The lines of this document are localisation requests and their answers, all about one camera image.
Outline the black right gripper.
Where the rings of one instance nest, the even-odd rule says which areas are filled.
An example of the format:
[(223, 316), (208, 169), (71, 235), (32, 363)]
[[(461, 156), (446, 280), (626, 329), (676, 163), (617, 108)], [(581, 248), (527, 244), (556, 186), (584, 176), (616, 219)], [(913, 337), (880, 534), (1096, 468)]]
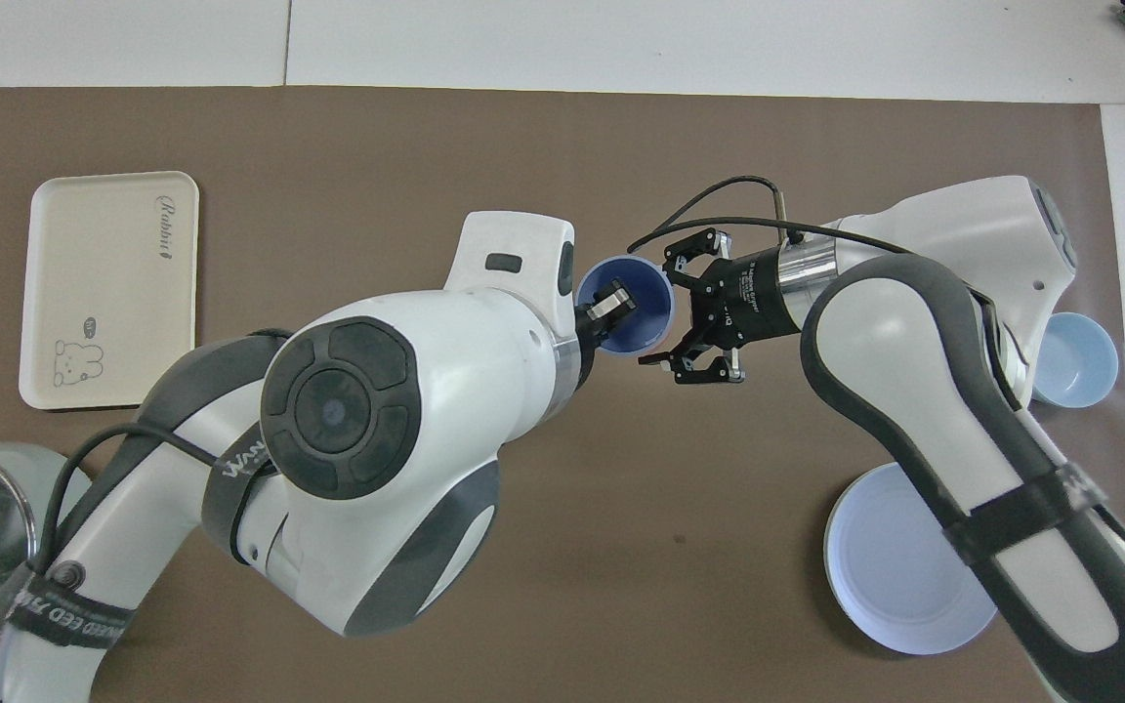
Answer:
[[(705, 228), (664, 249), (662, 271), (668, 281), (693, 294), (693, 325), (676, 346), (639, 357), (640, 366), (660, 366), (680, 386), (742, 384), (747, 375), (737, 348), (771, 337), (788, 337), (800, 326), (778, 285), (780, 249), (730, 259), (731, 236)], [(688, 265), (713, 258), (700, 276)]]

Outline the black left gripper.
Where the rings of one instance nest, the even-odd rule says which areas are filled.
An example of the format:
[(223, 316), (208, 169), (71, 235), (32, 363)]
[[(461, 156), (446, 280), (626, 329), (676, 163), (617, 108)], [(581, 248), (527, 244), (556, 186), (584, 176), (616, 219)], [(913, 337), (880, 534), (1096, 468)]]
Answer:
[(637, 301), (622, 281), (609, 281), (591, 306), (577, 307), (577, 343), (580, 355), (591, 357), (622, 319), (637, 310)]

